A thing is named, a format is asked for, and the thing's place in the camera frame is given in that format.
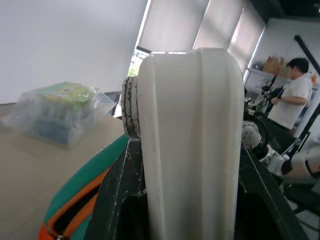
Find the white 3d printed part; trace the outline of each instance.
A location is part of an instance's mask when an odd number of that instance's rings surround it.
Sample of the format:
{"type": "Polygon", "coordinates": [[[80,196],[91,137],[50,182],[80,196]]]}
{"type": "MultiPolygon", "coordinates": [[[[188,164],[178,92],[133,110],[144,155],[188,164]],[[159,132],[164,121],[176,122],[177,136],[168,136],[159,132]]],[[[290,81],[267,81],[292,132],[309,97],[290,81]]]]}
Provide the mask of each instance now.
{"type": "Polygon", "coordinates": [[[223,49],[146,58],[126,80],[123,124],[141,138],[152,240],[231,240],[244,109],[223,49]]]}

